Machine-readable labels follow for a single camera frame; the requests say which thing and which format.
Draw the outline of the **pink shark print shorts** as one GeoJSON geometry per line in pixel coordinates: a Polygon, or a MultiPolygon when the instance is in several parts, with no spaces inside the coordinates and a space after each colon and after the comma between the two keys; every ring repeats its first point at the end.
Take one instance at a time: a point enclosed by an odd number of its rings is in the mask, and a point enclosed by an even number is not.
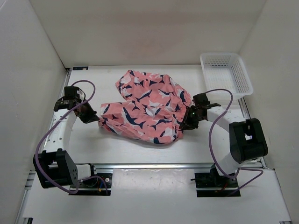
{"type": "Polygon", "coordinates": [[[100,128],[153,144],[171,144],[183,138],[180,125],[193,101],[173,78],[128,70],[115,85],[124,102],[100,106],[100,128]]]}

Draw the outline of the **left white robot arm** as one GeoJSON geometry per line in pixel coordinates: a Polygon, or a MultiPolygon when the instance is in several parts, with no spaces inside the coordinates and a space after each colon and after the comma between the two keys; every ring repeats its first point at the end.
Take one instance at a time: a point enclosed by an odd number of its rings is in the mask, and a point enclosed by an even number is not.
{"type": "Polygon", "coordinates": [[[54,122],[46,135],[47,143],[41,153],[33,157],[40,184],[44,189],[60,186],[78,186],[83,182],[92,187],[98,181],[93,164],[76,165],[67,152],[76,119],[84,124],[99,121],[97,112],[86,101],[85,93],[77,86],[66,86],[64,95],[55,103],[54,122]]]}

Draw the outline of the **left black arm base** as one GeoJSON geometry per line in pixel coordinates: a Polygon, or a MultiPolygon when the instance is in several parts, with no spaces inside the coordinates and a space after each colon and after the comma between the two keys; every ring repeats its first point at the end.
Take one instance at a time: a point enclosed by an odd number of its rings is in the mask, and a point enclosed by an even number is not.
{"type": "Polygon", "coordinates": [[[77,165],[78,191],[71,196],[111,196],[113,173],[97,169],[94,164],[77,165]]]}

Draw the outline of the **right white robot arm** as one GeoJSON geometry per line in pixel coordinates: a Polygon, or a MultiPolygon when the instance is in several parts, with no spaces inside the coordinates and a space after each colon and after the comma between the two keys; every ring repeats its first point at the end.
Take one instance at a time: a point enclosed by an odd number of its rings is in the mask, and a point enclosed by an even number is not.
{"type": "Polygon", "coordinates": [[[210,154],[216,171],[210,174],[210,182],[214,186],[223,185],[227,178],[234,179],[242,165],[246,162],[264,157],[268,147],[261,123],[258,119],[245,119],[223,108],[220,104],[210,103],[206,93],[193,96],[194,105],[187,107],[181,130],[198,128],[199,122],[206,120],[212,123],[208,133],[210,154]],[[229,134],[229,153],[217,160],[212,146],[212,133],[218,125],[229,134]]]}

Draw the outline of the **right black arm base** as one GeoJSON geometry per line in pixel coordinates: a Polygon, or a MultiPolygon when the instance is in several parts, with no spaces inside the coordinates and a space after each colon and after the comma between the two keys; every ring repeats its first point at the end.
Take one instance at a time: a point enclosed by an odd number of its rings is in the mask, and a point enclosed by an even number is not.
{"type": "Polygon", "coordinates": [[[197,198],[240,197],[237,179],[221,176],[213,165],[209,172],[197,172],[194,178],[197,198]]]}

